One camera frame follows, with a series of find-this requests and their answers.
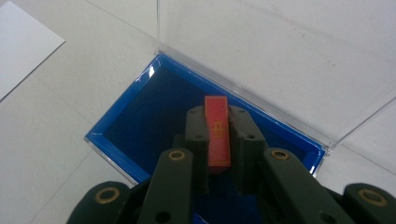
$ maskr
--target white floor tile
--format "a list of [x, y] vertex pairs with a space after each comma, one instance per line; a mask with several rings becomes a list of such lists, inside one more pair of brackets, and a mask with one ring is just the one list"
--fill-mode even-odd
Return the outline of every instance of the white floor tile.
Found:
[[380, 111], [373, 119], [363, 124], [343, 143], [394, 175], [396, 175], [395, 115], [396, 102], [393, 102], [384, 111]]
[[86, 1], [52, 10], [60, 16], [49, 15], [51, 26], [66, 43], [37, 78], [94, 124], [152, 60], [155, 41]]
[[118, 181], [130, 188], [133, 186], [96, 152], [92, 151], [32, 223], [65, 223], [85, 193], [97, 184], [106, 181]]
[[157, 0], [87, 0], [136, 29], [156, 37]]
[[29, 223], [90, 152], [91, 125], [35, 75], [0, 103], [0, 223]]
[[396, 175], [342, 145], [325, 159], [317, 180], [338, 193], [343, 193], [348, 184], [367, 183], [396, 197]]

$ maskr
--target screw hole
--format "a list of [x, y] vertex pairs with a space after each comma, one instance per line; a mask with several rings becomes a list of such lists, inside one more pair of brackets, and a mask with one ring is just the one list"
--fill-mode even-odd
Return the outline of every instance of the screw hole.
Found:
[[171, 220], [171, 214], [165, 211], [157, 213], [155, 220], [157, 223], [167, 223]]
[[172, 161], [180, 161], [184, 159], [186, 154], [184, 154], [184, 152], [182, 151], [176, 150], [176, 151], [171, 151], [168, 156]]
[[109, 187], [99, 190], [95, 195], [97, 203], [105, 204], [115, 201], [120, 196], [120, 191], [116, 188]]
[[332, 215], [330, 215], [326, 212], [320, 212], [319, 217], [325, 223], [329, 223], [329, 224], [337, 223], [337, 220]]
[[372, 205], [375, 206], [387, 206], [388, 202], [387, 200], [384, 198], [384, 196], [382, 196], [381, 194], [370, 190], [370, 189], [361, 189], [358, 191], [359, 196], [361, 196], [361, 198], [363, 198], [364, 201], [366, 201], [367, 203], [370, 203]]
[[287, 152], [285, 152], [285, 151], [281, 151], [281, 150], [273, 150], [273, 151], [271, 152], [271, 155], [272, 155], [275, 159], [280, 160], [280, 161], [286, 161], [286, 160], [288, 160], [289, 157], [290, 157], [289, 153], [287, 153]]

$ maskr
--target blue tray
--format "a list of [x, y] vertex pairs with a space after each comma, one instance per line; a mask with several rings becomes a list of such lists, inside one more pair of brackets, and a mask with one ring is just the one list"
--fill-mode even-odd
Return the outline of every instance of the blue tray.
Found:
[[[85, 139], [138, 183], [153, 174], [160, 154], [184, 133], [186, 113], [203, 105], [206, 95], [226, 95], [229, 105], [245, 108], [270, 147], [293, 152], [315, 172], [324, 155], [319, 142], [269, 116], [165, 54], [145, 71], [87, 133]], [[228, 174], [210, 179], [210, 194], [195, 198], [194, 210], [207, 222], [261, 223], [255, 198], [237, 196]], [[204, 223], [194, 216], [194, 223]]]

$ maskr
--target brass screw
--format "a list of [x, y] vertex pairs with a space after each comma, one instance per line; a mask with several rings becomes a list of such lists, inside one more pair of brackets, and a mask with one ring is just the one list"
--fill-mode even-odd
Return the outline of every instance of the brass screw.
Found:
[[180, 150], [175, 150], [171, 151], [168, 156], [172, 161], [181, 161], [184, 159], [184, 157], [186, 157], [186, 154]]
[[286, 160], [288, 160], [290, 158], [290, 155], [289, 155], [288, 152], [282, 151], [282, 150], [277, 150], [277, 149], [276, 150], [272, 150], [271, 151], [271, 155], [275, 159], [280, 160], [280, 161], [286, 161]]
[[[107, 192], [112, 192], [113, 195], [111, 195], [111, 197], [105, 197], [105, 198], [102, 197], [103, 194], [105, 194]], [[95, 195], [95, 200], [96, 200], [97, 203], [105, 204], [105, 203], [113, 202], [119, 196], [120, 196], [120, 190], [119, 189], [113, 188], [113, 187], [108, 187], [108, 188], [99, 190], [99, 192], [97, 192], [96, 195]]]
[[360, 189], [358, 194], [361, 196], [361, 198], [363, 198], [364, 201], [372, 205], [378, 207], [384, 207], [388, 205], [388, 201], [384, 196], [371, 189]]

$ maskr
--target transparent plastic wall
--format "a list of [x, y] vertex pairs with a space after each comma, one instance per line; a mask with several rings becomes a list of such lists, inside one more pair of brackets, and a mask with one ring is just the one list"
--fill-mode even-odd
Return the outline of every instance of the transparent plastic wall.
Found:
[[159, 0], [159, 50], [332, 148], [396, 96], [396, 2]]

